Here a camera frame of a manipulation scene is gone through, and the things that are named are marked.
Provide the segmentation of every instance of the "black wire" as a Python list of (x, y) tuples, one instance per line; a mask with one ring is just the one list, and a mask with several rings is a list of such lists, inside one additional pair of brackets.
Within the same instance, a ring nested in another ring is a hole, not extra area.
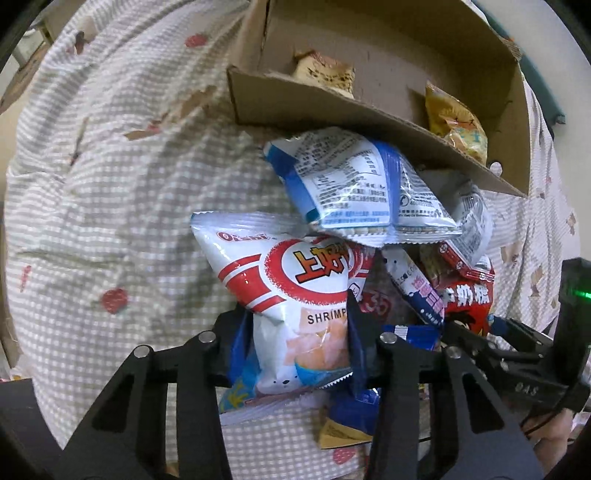
[[(524, 432), (524, 435), (526, 437), (529, 437), (532, 433), (537, 432), (538, 430), (540, 430), (542, 427), (548, 425), (552, 420), (554, 420), (556, 418), (556, 415), (558, 415), (558, 412), (555, 411), (552, 415), (550, 415), (550, 417), (548, 417), (547, 419), (545, 419), (543, 422), (537, 424), (535, 427), (533, 427), (532, 429), (527, 430), (526, 432)], [(521, 427), (523, 427), (523, 425), (525, 424), (525, 422), (529, 420), (528, 418), (526, 418), (523, 422)]]

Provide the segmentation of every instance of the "cardboard box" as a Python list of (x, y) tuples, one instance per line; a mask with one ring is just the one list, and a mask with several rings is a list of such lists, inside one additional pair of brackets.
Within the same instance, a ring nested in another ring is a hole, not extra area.
[[(355, 100), (293, 80), (295, 53), (355, 67)], [(338, 125), (398, 146), (415, 165), (451, 167), (482, 189), (527, 195), (530, 129), (519, 65), (461, 0), (252, 0), (228, 78), (237, 121), (289, 131)], [(428, 132), (425, 85), (460, 99), (488, 136), (488, 164)]]

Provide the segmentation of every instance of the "snack bag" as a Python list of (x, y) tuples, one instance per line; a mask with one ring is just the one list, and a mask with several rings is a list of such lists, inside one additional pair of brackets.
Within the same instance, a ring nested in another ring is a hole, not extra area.
[[(387, 326), (385, 332), (394, 332), (411, 345), (425, 350), (437, 347), (438, 328), (428, 325)], [(319, 445), (331, 449), (358, 445), (372, 441), (379, 411), (380, 390), (364, 390), (355, 395), (349, 382), (343, 382), (330, 391), (329, 412), (320, 431)]]
[(427, 82), (429, 130), (486, 166), (488, 139), (476, 116), (455, 97)]
[(361, 298), (372, 248), (294, 236), (301, 222), (266, 213), (194, 213), (191, 227), (220, 281), (254, 312), (257, 364), (251, 358), (234, 399), (246, 404), (348, 372), (347, 291)]
[(338, 127), (280, 138), (267, 161), (315, 230), (381, 247), (398, 219), (400, 153)]
[(443, 302), (415, 262), (398, 245), (388, 245), (382, 250), (382, 256), (386, 270), (404, 300), (426, 324), (441, 326)]
[(494, 273), (485, 252), (491, 241), (493, 221), (482, 192), (462, 173), (426, 170), (421, 178), (460, 225), (462, 234), (439, 246), (445, 261), (463, 277), (493, 281)]
[(264, 154), (317, 231), (378, 248), (461, 233), (408, 160), (386, 143), (330, 127), (270, 142)]
[(304, 83), (320, 85), (347, 98), (353, 98), (355, 69), (316, 50), (296, 55), (298, 62), (292, 77)]
[(457, 281), (458, 273), (439, 254), (439, 245), (421, 245), (419, 249), (423, 273), (436, 290)]
[(492, 283), (480, 283), (462, 278), (440, 290), (439, 295), (445, 305), (446, 321), (459, 322), (478, 335), (486, 336), (490, 332)]
[(456, 221), (405, 157), (400, 162), (400, 208), (389, 244), (432, 244), (462, 234)]

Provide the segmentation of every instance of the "gingham fabric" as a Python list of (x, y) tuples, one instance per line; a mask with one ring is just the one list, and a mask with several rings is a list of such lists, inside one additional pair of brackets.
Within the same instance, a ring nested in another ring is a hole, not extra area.
[[(261, 155), (273, 132), (233, 121), (225, 67), (247, 6), (89, 0), (31, 86), (7, 173), (7, 289), (41, 411), (62, 446), (136, 345), (181, 345), (232, 308), (193, 238), (191, 213), (291, 211)], [(528, 101), (530, 198), (487, 198), (497, 221), (496, 308), (543, 326), (555, 311), (561, 238), (576, 226), (529, 89)], [(174, 460), (173, 389), (170, 398)], [(357, 469), (357, 449), (318, 450), (319, 422), (317, 409), (295, 402), (224, 427), (234, 478)]]

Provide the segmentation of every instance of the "green led light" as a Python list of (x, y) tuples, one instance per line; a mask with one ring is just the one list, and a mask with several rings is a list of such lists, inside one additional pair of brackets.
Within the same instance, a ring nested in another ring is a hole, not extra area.
[(588, 291), (581, 291), (581, 290), (573, 289), (573, 295), (575, 295), (576, 297), (583, 297), (584, 299), (591, 300), (591, 293)]

